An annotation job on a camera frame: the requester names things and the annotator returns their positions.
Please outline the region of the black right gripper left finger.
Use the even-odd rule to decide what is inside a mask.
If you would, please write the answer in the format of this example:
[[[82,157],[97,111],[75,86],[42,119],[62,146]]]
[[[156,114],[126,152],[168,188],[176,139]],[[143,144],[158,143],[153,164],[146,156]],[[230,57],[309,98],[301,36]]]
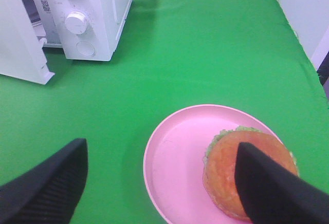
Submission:
[[[69,223],[88,175],[85,138],[1,185],[1,223]]]

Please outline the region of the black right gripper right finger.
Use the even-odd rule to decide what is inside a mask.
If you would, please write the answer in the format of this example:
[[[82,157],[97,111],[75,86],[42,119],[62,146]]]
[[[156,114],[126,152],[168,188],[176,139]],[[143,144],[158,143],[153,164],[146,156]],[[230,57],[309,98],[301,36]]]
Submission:
[[[251,143],[238,145],[234,179],[252,223],[328,223],[328,194]]]

